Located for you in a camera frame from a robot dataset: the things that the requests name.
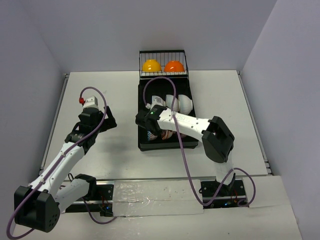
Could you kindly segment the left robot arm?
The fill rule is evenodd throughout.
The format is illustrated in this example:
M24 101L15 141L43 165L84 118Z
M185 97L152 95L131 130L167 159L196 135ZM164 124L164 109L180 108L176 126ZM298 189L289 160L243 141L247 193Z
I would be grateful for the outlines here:
M78 174L65 187L62 184L95 144L98 134L117 124L108 106L103 111L85 107L79 119L49 167L29 186L19 186L15 191L12 221L17 225L48 233L75 201L88 201L97 195L97 180L90 175Z

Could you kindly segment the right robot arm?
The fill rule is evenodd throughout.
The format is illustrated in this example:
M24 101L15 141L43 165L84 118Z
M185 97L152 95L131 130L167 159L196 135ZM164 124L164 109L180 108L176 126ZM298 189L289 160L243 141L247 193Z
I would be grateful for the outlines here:
M235 189L235 172L230 160L235 137L222 118L197 118L156 104L148 111L140 110L135 123L156 136L173 131L198 140L206 157L214 163L218 195L227 196Z

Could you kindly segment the brown bowl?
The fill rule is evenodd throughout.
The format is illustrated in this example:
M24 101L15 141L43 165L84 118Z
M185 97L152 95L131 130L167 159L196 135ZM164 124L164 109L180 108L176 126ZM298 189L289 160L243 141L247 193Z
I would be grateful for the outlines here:
M173 134L174 134L174 132L171 130L163 130L161 133L161 139L167 140L167 139L171 138Z

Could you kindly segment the white bowl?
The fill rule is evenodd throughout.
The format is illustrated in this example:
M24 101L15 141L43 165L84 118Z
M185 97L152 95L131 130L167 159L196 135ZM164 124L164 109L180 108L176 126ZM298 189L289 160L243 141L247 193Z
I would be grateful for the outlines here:
M174 112L179 112L180 111L180 102L179 100L171 95L171 94L167 94L165 96L165 105L170 108L173 109Z
M184 115L188 115L193 110L193 101L184 94L178 95L179 112Z
M165 107L166 106L166 102L160 96L153 95L151 97L151 105L152 106L159 105L159 106Z

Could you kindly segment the blue patterned bowl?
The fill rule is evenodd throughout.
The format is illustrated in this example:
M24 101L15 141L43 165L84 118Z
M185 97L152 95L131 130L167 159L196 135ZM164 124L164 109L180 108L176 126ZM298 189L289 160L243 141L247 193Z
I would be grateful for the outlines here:
M150 141L154 141L158 138L157 135L154 135L153 133L151 133L150 131L147 132L147 140Z

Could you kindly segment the orange bowl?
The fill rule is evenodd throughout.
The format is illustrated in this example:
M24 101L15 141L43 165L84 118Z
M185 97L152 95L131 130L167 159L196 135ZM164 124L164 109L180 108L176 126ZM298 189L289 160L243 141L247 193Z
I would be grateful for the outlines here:
M169 61L164 67L164 72L166 73L182 73L184 71L184 65L177 60Z

